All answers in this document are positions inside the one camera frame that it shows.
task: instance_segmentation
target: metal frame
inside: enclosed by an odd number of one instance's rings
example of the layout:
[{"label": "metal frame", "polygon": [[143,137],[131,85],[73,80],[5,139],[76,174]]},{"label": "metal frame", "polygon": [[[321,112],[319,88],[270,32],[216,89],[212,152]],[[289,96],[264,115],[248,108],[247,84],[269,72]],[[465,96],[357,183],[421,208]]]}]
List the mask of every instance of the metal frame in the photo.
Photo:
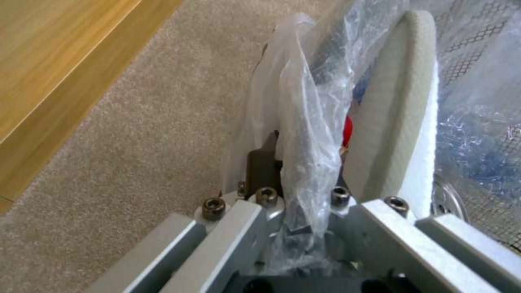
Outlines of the metal frame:
[{"label": "metal frame", "polygon": [[521,258],[456,216],[423,219],[416,227],[500,291],[520,291]]},{"label": "metal frame", "polygon": [[161,292],[222,292],[234,273],[253,267],[267,240],[264,208],[238,201]]},{"label": "metal frame", "polygon": [[[248,280],[269,246],[269,210],[239,200],[202,242],[202,225],[172,215],[89,291],[222,292],[230,280]],[[334,259],[373,276],[404,274],[422,292],[521,291],[521,259],[450,215],[415,226],[381,200],[351,199],[332,207],[326,245]]]},{"label": "metal frame", "polygon": [[374,274],[403,273],[422,292],[496,292],[381,200],[353,206],[332,224],[350,260]]},{"label": "metal frame", "polygon": [[206,236],[203,225],[177,214],[170,215],[87,292],[159,291]]}]

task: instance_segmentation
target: beige carpet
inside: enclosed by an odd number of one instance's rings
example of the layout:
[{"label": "beige carpet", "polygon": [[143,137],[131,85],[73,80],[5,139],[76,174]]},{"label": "beige carpet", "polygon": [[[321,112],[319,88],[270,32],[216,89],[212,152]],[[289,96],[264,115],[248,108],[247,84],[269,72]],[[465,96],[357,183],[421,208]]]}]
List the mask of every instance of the beige carpet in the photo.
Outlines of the beige carpet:
[{"label": "beige carpet", "polygon": [[75,292],[172,212],[219,191],[263,43],[331,0],[185,0],[5,216],[0,292]]}]

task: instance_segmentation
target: plastic bag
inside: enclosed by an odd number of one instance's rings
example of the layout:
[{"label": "plastic bag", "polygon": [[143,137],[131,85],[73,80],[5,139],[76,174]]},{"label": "plastic bag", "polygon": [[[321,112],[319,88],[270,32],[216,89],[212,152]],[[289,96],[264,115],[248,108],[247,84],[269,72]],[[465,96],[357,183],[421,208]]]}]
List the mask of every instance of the plastic bag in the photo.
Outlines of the plastic bag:
[{"label": "plastic bag", "polygon": [[[280,131],[287,208],[266,273],[332,267],[324,233],[352,90],[406,7],[402,0],[338,1],[316,24],[302,14],[287,18],[268,41],[222,160],[226,193],[243,180],[247,153]],[[295,233],[305,227],[311,233]]]}]

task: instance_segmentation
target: red object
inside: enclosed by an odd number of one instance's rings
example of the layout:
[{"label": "red object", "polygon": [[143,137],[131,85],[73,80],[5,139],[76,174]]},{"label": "red object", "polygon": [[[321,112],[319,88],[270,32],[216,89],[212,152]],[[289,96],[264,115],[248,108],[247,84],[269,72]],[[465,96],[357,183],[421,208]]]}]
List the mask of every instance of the red object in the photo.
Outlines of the red object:
[{"label": "red object", "polygon": [[346,116],[345,125],[344,125],[344,140],[342,142],[342,146],[344,148],[348,147],[349,140],[351,139],[352,133],[353,133],[353,122],[351,121],[351,118],[349,118],[349,116]]}]

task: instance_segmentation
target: clear plastic wrap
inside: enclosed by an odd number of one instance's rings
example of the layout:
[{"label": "clear plastic wrap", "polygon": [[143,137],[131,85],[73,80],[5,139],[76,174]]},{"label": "clear plastic wrap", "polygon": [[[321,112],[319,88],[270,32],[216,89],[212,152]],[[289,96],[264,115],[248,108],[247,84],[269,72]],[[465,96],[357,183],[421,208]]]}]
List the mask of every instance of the clear plastic wrap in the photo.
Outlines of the clear plastic wrap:
[{"label": "clear plastic wrap", "polygon": [[[447,28],[442,44],[437,169],[462,195],[473,224],[517,247],[521,243],[512,238],[521,230],[521,12],[509,1],[461,5],[467,9],[463,19],[474,21]],[[462,34],[473,43],[462,45]],[[475,60],[465,59],[473,54]],[[448,74],[454,66],[459,70]]]},{"label": "clear plastic wrap", "polygon": [[[226,193],[244,179],[248,152],[280,131],[287,208],[265,273],[334,268],[324,233],[352,90],[406,7],[403,0],[338,1],[316,24],[302,14],[287,18],[268,41],[222,160]],[[306,227],[311,233],[298,233]]]}]

